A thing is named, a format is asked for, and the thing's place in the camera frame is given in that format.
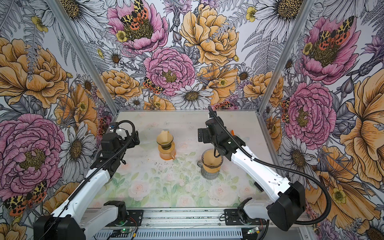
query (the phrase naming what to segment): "black cable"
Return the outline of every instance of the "black cable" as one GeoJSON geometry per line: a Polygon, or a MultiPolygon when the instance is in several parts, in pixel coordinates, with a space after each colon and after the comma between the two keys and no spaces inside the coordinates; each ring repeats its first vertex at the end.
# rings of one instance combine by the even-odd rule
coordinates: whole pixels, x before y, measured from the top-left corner
{"type": "Polygon", "coordinates": [[[49,232],[49,230],[52,228],[52,226],[56,223],[56,221],[59,219],[59,217],[60,217],[60,215],[63,213],[63,211],[65,210],[65,209],[68,209],[68,205],[69,205],[69,203],[74,199],[74,197],[80,192],[80,190],[85,186],[85,184],[87,184],[87,182],[89,182],[90,181],[90,179],[93,177],[93,176],[95,176],[96,175],[96,173],[98,172],[98,171],[100,171],[106,164],[108,164],[110,161],[112,161],[113,159],[115,159],[120,153],[122,153],[122,151],[126,151],[127,150],[127,147],[128,147],[128,145],[129,145],[129,143],[132,141],[132,139],[133,139],[133,137],[134,137],[134,135],[135,135],[135,131],[136,131],[136,129],[135,129],[135,125],[131,122],[131,121],[129,121],[129,120],[123,120],[123,121],[120,121],[120,122],[118,122],[118,124],[115,126],[115,128],[114,128],[114,132],[116,131],[116,128],[121,124],[121,123],[125,123],[125,122],[127,122],[127,123],[129,123],[129,124],[131,124],[131,126],[132,126],[132,134],[131,134],[131,136],[126,140],[126,142],[125,142],[125,144],[112,156],[112,157],[110,157],[107,161],[105,161],[100,167],[98,167],[95,171],[93,171],[87,178],[85,178],[84,179],[84,181],[79,185],[79,187],[78,188],[76,188],[76,190],[72,193],[72,195],[68,198],[68,203],[67,203],[67,205],[65,205],[65,207],[64,207],[64,209],[60,212],[60,214],[56,217],[56,219],[53,221],[53,223],[51,224],[51,226],[48,228],[48,230],[38,239],[38,240],[41,240],[44,236],[45,236],[45,234],[46,233],[48,233],[49,232]]]}
{"type": "Polygon", "coordinates": [[[319,186],[321,188],[321,190],[323,191],[323,193],[325,195],[325,199],[326,199],[326,207],[325,207],[324,212],[318,218],[316,218],[314,220],[310,220],[310,221],[295,221],[295,224],[299,224],[299,225],[312,225],[312,224],[316,224],[316,223],[319,223],[319,222],[323,221],[328,216],[328,214],[331,211],[331,207],[332,207],[331,196],[329,195],[329,192],[327,191],[327,188],[325,188],[325,186],[320,181],[318,181],[317,179],[315,179],[314,177],[312,177],[311,175],[308,175],[306,173],[303,173],[303,172],[300,172],[300,171],[296,171],[296,170],[293,170],[293,169],[289,169],[289,168],[286,168],[286,167],[274,165],[274,164],[271,164],[271,163],[268,163],[268,162],[264,162],[264,161],[261,161],[260,159],[255,158],[254,156],[249,154],[246,150],[244,150],[244,148],[233,138],[232,134],[230,134],[229,131],[222,124],[223,121],[221,120],[221,118],[218,117],[215,114],[215,112],[212,110],[211,106],[208,106],[208,110],[209,110],[209,113],[211,114],[211,116],[213,116],[213,118],[217,121],[217,123],[220,125],[220,127],[228,134],[228,136],[231,138],[231,140],[237,145],[237,147],[247,157],[249,157],[252,161],[258,162],[258,163],[263,164],[263,165],[268,166],[268,167],[273,167],[273,168],[276,168],[276,169],[281,169],[281,170],[284,170],[284,171],[287,171],[287,172],[292,172],[294,174],[301,175],[301,176],[303,176],[303,177],[313,181],[317,186],[319,186]]]}
{"type": "Polygon", "coordinates": [[[266,232],[268,231],[268,226],[269,226],[269,219],[266,221],[265,230],[264,230],[263,235],[261,236],[261,238],[259,240],[264,239],[266,232]]]}

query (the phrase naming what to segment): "floral tablecloth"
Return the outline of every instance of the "floral tablecloth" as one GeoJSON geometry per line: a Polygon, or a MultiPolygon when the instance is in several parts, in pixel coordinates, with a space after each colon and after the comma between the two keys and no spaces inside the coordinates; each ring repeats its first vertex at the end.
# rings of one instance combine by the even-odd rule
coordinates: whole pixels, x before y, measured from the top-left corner
{"type": "MultiPolygon", "coordinates": [[[[253,152],[271,162],[254,112],[218,112],[229,130],[234,129],[253,152]]],[[[205,127],[206,111],[122,112],[139,131],[140,145],[128,149],[127,162],[99,191],[89,207],[109,200],[125,201],[127,207],[236,207],[247,197],[267,199],[254,180],[237,165],[224,159],[218,178],[206,180],[197,161],[213,146],[197,141],[197,129],[205,127]],[[176,159],[159,157],[156,136],[169,130],[176,144],[176,159]]]]}

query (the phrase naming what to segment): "pink peony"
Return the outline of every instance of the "pink peony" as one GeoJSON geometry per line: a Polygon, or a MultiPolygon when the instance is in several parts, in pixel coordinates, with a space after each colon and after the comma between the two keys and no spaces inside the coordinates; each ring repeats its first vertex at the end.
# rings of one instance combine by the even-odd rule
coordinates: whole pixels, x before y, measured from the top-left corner
{"type": "Polygon", "coordinates": [[[107,17],[109,20],[110,33],[117,36],[117,41],[123,43],[123,54],[130,56],[131,54],[142,54],[143,52],[151,52],[158,47],[167,44],[169,28],[166,17],[161,18],[157,13],[153,3],[151,6],[143,0],[144,7],[148,9],[148,19],[140,25],[138,30],[131,30],[129,27],[124,28],[121,17],[131,15],[134,11],[134,5],[130,7],[123,4],[120,8],[108,8],[107,17]]]}
{"type": "Polygon", "coordinates": [[[0,123],[0,197],[5,200],[31,192],[46,180],[52,187],[61,176],[58,168],[64,134],[59,126],[37,114],[0,123]]]}
{"type": "Polygon", "coordinates": [[[341,45],[329,45],[325,50],[320,50],[319,34],[321,31],[333,32],[343,22],[330,22],[324,17],[319,18],[310,35],[306,36],[303,54],[296,62],[296,70],[304,76],[309,76],[313,81],[322,81],[329,85],[341,78],[356,61],[358,54],[353,54],[360,31],[356,30],[356,18],[349,29],[350,36],[341,45]]]}
{"type": "Polygon", "coordinates": [[[290,98],[288,115],[287,135],[301,139],[311,150],[321,147],[335,128],[332,96],[320,83],[300,83],[290,98]]]}
{"type": "Polygon", "coordinates": [[[164,88],[164,94],[175,95],[175,91],[195,81],[192,60],[173,48],[157,49],[151,57],[144,60],[147,78],[153,84],[164,88]]]}

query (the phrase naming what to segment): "vented metal panel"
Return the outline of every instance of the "vented metal panel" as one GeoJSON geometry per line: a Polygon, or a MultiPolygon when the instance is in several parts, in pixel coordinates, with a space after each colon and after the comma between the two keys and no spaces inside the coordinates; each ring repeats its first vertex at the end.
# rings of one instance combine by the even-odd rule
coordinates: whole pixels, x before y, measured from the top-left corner
{"type": "MultiPolygon", "coordinates": [[[[113,230],[101,230],[95,237],[97,240],[106,240],[113,230]]],[[[139,229],[135,240],[145,239],[240,239],[242,238],[241,228],[201,228],[201,229],[139,229]]],[[[123,233],[120,236],[112,237],[111,240],[130,240],[132,233],[123,233]]]]}

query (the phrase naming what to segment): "orange peony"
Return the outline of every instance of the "orange peony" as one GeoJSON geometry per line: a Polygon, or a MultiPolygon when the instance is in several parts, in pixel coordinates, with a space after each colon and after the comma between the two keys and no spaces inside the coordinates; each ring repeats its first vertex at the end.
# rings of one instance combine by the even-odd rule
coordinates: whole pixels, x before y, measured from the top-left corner
{"type": "Polygon", "coordinates": [[[43,209],[47,210],[51,214],[56,208],[58,208],[67,198],[75,191],[79,182],[70,182],[68,184],[62,185],[59,189],[56,190],[53,197],[48,201],[44,202],[43,209]]]}
{"type": "Polygon", "coordinates": [[[43,108],[49,108],[68,93],[67,74],[48,49],[38,46],[40,51],[30,81],[26,57],[29,47],[21,39],[10,43],[0,38],[0,96],[11,96],[8,104],[18,102],[23,94],[34,96],[43,108]]]}
{"type": "MultiPolygon", "coordinates": [[[[257,98],[258,96],[263,96],[266,88],[268,87],[269,81],[272,77],[272,71],[267,72],[266,74],[259,74],[250,79],[251,84],[248,84],[244,87],[244,96],[246,98],[257,98]]],[[[279,77],[276,87],[273,89],[271,98],[269,99],[272,106],[275,108],[280,104],[281,99],[283,98],[283,77],[279,77]]]]}
{"type": "Polygon", "coordinates": [[[81,122],[88,124],[88,130],[96,136],[98,120],[96,105],[93,99],[87,97],[84,88],[77,84],[76,90],[71,87],[70,97],[60,98],[55,108],[56,123],[58,125],[73,126],[77,131],[81,122]]]}
{"type": "Polygon", "coordinates": [[[172,110],[175,107],[168,99],[159,98],[154,95],[152,98],[149,98],[149,103],[144,102],[144,109],[172,110]]]}
{"type": "MultiPolygon", "coordinates": [[[[140,82],[123,71],[105,71],[101,74],[101,78],[113,99],[119,96],[129,100],[142,94],[140,82]]],[[[96,93],[99,98],[104,99],[99,90],[96,93]]]]}
{"type": "Polygon", "coordinates": [[[237,68],[220,68],[215,65],[201,68],[196,76],[202,81],[209,81],[205,89],[213,89],[213,95],[210,96],[211,104],[221,103],[231,95],[230,92],[235,92],[236,83],[240,83],[240,78],[237,75],[237,68]]]}
{"type": "Polygon", "coordinates": [[[272,139],[275,150],[278,151],[281,144],[281,121],[280,118],[270,117],[266,120],[266,127],[269,132],[269,136],[272,139]]]}
{"type": "Polygon", "coordinates": [[[209,5],[199,5],[199,14],[192,12],[184,15],[180,34],[187,39],[185,45],[196,46],[200,51],[200,63],[224,66],[229,59],[236,55],[236,44],[239,33],[235,27],[231,31],[223,32],[218,37],[212,35],[227,21],[224,15],[218,15],[209,5]]]}
{"type": "Polygon", "coordinates": [[[356,125],[340,136],[345,152],[353,157],[353,169],[362,181],[380,188],[384,180],[384,69],[355,84],[355,103],[348,110],[357,115],[356,125]]]}
{"type": "MultiPolygon", "coordinates": [[[[315,173],[332,198],[332,209],[327,219],[332,221],[337,216],[336,226],[345,229],[355,218],[361,218],[362,225],[358,233],[362,234],[369,229],[369,220],[380,218],[380,211],[375,210],[376,205],[363,196],[366,192],[361,183],[353,181],[356,174],[353,163],[337,147],[322,146],[319,150],[320,164],[315,173]]],[[[324,212],[326,200],[320,188],[306,189],[305,197],[316,213],[324,212]]]]}
{"type": "Polygon", "coordinates": [[[10,227],[7,223],[0,223],[0,239],[1,240],[25,240],[26,226],[20,226],[15,223],[10,227]]]}

